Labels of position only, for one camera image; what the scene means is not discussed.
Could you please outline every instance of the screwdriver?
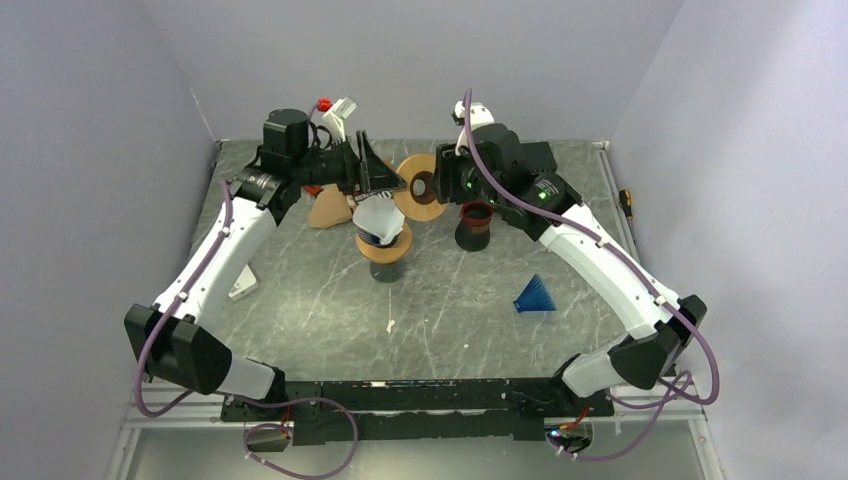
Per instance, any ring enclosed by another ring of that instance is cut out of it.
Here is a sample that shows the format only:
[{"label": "screwdriver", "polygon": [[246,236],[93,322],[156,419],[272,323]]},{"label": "screwdriver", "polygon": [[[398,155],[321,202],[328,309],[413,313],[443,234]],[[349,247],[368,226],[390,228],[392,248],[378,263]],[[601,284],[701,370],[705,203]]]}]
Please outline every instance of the screwdriver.
[{"label": "screwdriver", "polygon": [[630,190],[622,188],[618,191],[618,204],[621,205],[621,211],[627,217],[627,225],[630,227],[630,234],[633,235],[633,243],[636,243],[636,233],[633,230],[633,200],[630,198]]}]

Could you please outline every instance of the marble tabletop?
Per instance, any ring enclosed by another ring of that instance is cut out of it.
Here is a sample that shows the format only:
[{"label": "marble tabletop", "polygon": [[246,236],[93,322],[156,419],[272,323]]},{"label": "marble tabletop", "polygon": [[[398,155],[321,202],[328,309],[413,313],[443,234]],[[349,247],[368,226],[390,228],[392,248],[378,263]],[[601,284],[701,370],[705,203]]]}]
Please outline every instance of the marble tabletop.
[{"label": "marble tabletop", "polygon": [[[217,180],[231,178],[259,142],[222,145],[194,246],[221,208]],[[435,140],[375,140],[398,165],[433,152]],[[558,173],[583,195],[622,243],[616,204],[591,142],[552,141]],[[459,207],[438,219],[409,220],[412,248],[395,283],[373,280],[351,223],[314,230],[304,194],[249,265],[257,290],[227,300],[212,332],[235,354],[265,362],[290,380],[384,380],[549,376],[570,356],[624,331],[612,309],[574,270],[496,218],[482,252],[461,250],[453,232]],[[558,310],[515,311],[512,301],[534,274]]]}]

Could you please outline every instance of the blue triangular object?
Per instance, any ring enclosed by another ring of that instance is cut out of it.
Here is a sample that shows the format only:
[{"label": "blue triangular object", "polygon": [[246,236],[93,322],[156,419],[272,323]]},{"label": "blue triangular object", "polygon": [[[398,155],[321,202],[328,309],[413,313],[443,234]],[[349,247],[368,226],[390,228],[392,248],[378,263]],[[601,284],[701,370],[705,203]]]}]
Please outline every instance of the blue triangular object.
[{"label": "blue triangular object", "polygon": [[521,292],[521,295],[512,304],[515,305],[518,313],[556,311],[556,305],[554,305],[548,289],[545,288],[545,284],[542,283],[542,279],[539,278],[538,274],[533,275],[530,283],[524,287],[524,291]]}]

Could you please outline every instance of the wall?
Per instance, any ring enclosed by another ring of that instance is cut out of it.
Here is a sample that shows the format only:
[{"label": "wall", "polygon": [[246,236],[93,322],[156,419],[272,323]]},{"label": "wall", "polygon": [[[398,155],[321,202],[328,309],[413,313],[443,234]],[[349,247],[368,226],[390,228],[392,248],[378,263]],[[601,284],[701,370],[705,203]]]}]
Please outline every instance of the wall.
[{"label": "wall", "polygon": [[612,138],[643,260],[710,307],[728,478],[848,470],[846,20],[836,0],[685,2]]},{"label": "wall", "polygon": [[609,138],[682,0],[145,0],[216,138],[351,96],[373,138],[456,135],[469,86],[517,131]]},{"label": "wall", "polygon": [[0,478],[101,478],[214,142],[135,0],[2,2],[0,112]]}]

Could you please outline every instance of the gray wall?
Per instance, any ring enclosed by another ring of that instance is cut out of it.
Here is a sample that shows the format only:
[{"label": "gray wall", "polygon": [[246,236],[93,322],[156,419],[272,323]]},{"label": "gray wall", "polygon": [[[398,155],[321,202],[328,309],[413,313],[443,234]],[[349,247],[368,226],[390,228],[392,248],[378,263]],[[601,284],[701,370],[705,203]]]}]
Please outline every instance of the gray wall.
[{"label": "gray wall", "polygon": [[848,471],[846,21],[838,0],[689,0],[613,135],[644,261],[710,307],[731,479]]},{"label": "gray wall", "polygon": [[0,5],[0,478],[101,478],[214,144],[135,0]]},{"label": "gray wall", "polygon": [[445,138],[469,86],[538,138],[609,138],[682,0],[144,0],[216,138],[351,96],[373,138]]}]

